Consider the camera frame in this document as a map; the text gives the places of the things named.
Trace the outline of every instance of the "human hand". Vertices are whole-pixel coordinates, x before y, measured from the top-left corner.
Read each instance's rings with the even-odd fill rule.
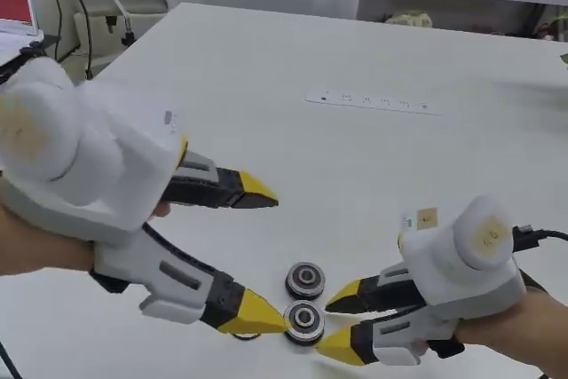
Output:
[[[536,366],[554,379],[568,378],[568,307],[541,290],[528,288],[525,299],[506,312],[462,321],[456,336]]]
[[[153,216],[170,213],[159,203]],[[92,243],[47,233],[22,221],[0,206],[0,275],[15,275],[43,268],[89,271],[94,263]]]

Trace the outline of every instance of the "wire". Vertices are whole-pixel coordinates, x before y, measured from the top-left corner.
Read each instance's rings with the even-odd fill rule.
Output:
[[[87,12],[87,7],[83,0],[78,0],[81,4],[81,9],[83,9],[83,14],[85,16],[85,21],[87,23],[87,40],[89,42],[89,53],[87,59],[87,68],[85,69],[85,76],[87,80],[92,79],[92,34],[91,34],[91,20],[89,19],[89,13]]]
[[[10,375],[12,375],[14,379],[23,379],[20,372],[14,365],[12,359],[8,355],[8,351],[4,348],[1,342],[0,342],[0,358],[2,358],[2,361],[6,365],[6,368],[10,372]]]
[[[57,42],[55,42],[55,52],[53,54],[53,57],[57,61],[59,41],[61,40],[61,28],[63,27],[63,12],[61,11],[61,3],[59,2],[59,0],[55,0],[55,3],[57,4],[57,11],[59,13],[59,24],[57,27]]]
[[[559,231],[538,230],[534,231],[530,225],[513,227],[513,241],[515,242],[514,252],[522,252],[523,250],[534,249],[540,246],[540,241],[553,237],[568,241],[568,234]]]
[[[242,342],[254,341],[255,339],[262,336],[260,333],[256,333],[254,335],[237,335],[236,333],[231,333],[231,335]]]
[[[536,233],[543,235],[544,237],[541,237],[542,239],[546,239],[547,237],[554,237],[556,239],[568,241],[568,234],[560,233],[559,231],[540,230]]]

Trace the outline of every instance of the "ball bearing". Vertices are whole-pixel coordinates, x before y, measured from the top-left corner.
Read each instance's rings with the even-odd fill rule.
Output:
[[[312,346],[323,336],[324,314],[313,302],[295,301],[284,311],[284,318],[288,323],[284,335],[296,345]]]
[[[323,270],[311,262],[292,265],[286,276],[286,289],[295,299],[311,301],[323,293],[326,276]]]

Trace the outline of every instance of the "power strip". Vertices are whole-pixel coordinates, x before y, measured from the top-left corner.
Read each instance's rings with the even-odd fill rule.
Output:
[[[329,104],[331,106],[372,108],[374,110],[398,111],[400,113],[442,115],[429,103],[377,97],[352,91],[310,91],[306,94],[305,100],[318,104]]]

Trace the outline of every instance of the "bearing inner ring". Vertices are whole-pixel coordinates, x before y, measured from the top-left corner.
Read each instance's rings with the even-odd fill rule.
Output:
[[[315,283],[317,276],[316,273],[311,268],[303,267],[298,271],[298,279],[303,284],[313,284]]]
[[[294,313],[294,321],[300,328],[310,328],[313,326],[316,319],[313,316],[312,310],[302,307]]]

